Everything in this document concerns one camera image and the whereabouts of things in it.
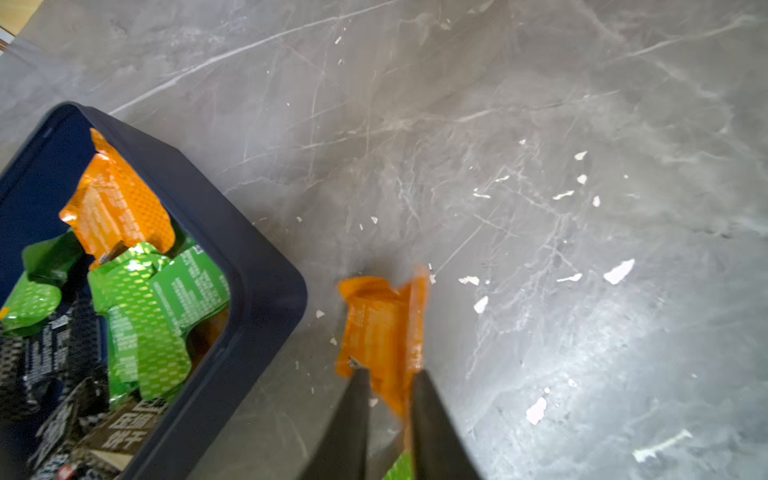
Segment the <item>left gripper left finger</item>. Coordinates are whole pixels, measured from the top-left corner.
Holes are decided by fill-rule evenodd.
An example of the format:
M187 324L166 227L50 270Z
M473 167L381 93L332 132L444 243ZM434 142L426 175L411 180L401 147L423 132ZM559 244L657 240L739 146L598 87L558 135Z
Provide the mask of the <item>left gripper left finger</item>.
M366 477L370 393L370 372L355 370L324 437L299 479Z

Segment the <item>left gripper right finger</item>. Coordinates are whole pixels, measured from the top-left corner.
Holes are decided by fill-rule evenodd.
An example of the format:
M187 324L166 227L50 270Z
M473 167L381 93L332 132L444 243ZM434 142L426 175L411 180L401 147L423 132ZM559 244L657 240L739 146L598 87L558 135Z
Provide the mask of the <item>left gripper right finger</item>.
M480 479L426 370L413 378L410 425L416 479Z

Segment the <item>dark blue storage box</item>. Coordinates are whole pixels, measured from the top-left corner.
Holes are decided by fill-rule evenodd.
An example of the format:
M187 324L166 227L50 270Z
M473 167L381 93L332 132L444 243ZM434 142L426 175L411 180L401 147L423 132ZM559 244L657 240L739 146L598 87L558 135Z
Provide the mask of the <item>dark blue storage box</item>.
M286 342L307 306L301 273L178 149L96 108L64 102L37 123L1 174L1 292L22 250L61 234L54 216L104 135L212 258L230 287L223 334L129 463L128 479L184 479Z

